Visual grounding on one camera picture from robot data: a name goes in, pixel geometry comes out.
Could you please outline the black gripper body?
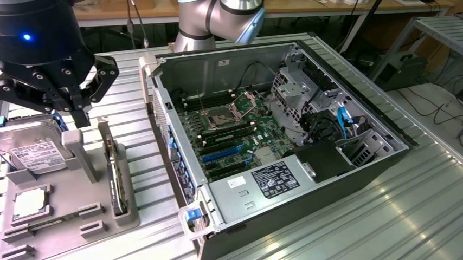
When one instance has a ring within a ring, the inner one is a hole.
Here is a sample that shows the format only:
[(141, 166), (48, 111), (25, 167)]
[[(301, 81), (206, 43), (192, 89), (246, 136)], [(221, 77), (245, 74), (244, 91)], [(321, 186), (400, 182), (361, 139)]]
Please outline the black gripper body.
[(94, 58), (73, 12), (74, 1), (1, 1), (1, 89), (78, 89)]

